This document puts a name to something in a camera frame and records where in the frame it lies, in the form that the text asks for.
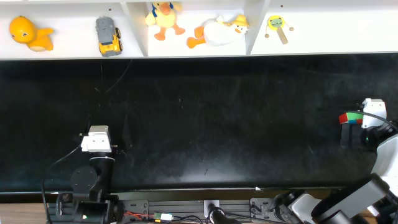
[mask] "rubik's cube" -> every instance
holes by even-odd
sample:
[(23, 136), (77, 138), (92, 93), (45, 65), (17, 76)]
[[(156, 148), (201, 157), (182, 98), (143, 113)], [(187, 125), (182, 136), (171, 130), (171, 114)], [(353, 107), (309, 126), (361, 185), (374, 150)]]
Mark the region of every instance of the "rubik's cube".
[(338, 117), (340, 124), (362, 124), (363, 115), (357, 113), (344, 113)]

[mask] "wooden handle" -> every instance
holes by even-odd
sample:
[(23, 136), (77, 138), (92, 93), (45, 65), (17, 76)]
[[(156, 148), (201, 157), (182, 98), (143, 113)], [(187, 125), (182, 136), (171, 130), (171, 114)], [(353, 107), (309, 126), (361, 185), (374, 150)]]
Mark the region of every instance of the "wooden handle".
[(282, 28), (278, 27), (276, 32), (278, 33), (279, 39), (280, 41), (282, 41), (282, 44), (287, 44), (288, 41)]

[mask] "plush toy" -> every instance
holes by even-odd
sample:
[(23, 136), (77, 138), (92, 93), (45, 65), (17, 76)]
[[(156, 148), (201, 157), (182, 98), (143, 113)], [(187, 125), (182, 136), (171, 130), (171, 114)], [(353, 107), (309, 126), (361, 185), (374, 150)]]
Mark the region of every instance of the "plush toy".
[(53, 44), (49, 34), (54, 32), (51, 28), (38, 29), (28, 18), (19, 16), (10, 23), (11, 37), (20, 44), (26, 44), (35, 52), (52, 50)]
[(276, 32), (278, 33), (279, 39), (282, 42), (282, 44), (287, 44), (287, 38), (285, 36), (284, 31), (282, 30), (282, 28), (287, 25), (289, 27), (290, 31), (293, 31), (294, 28), (289, 26), (288, 23), (285, 22), (284, 18), (282, 18), (281, 16), (271, 16), (268, 19), (268, 23), (267, 23), (267, 27), (266, 27), (266, 38), (269, 37), (268, 34), (268, 27), (271, 30), (276, 30)]
[(232, 23), (224, 22), (224, 18), (219, 16), (217, 19), (210, 19), (204, 26), (195, 29), (195, 37), (189, 37), (187, 45), (194, 48), (198, 44), (209, 44), (220, 46), (230, 44), (240, 39), (248, 31), (249, 24), (244, 15), (238, 15)]
[(173, 28), (175, 34), (181, 35), (185, 32), (185, 29), (177, 25), (177, 14), (175, 10), (181, 11), (182, 6), (179, 2), (153, 2), (152, 12), (146, 17), (145, 22), (148, 26), (157, 24), (160, 27), (160, 32), (155, 34), (155, 38), (158, 40), (165, 40), (166, 30)]

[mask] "orange duck toy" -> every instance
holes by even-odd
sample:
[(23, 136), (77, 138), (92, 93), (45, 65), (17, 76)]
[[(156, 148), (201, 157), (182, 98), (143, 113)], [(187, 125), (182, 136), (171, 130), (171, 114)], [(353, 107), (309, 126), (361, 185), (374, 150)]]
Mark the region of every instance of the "orange duck toy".
[(54, 32), (51, 28), (38, 29), (28, 18), (19, 16), (10, 23), (11, 37), (20, 44), (26, 44), (35, 52), (52, 50), (53, 44), (49, 34)]

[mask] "toy car wheel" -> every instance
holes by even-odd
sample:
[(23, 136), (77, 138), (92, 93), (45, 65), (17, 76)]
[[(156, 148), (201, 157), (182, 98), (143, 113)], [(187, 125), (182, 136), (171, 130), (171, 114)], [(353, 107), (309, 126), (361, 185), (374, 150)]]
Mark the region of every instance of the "toy car wheel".
[(116, 37), (118, 37), (119, 39), (122, 37), (122, 35), (120, 34), (120, 30), (119, 28), (116, 28)]
[(120, 51), (123, 51), (122, 42), (120, 40), (119, 40), (119, 48), (120, 48)]

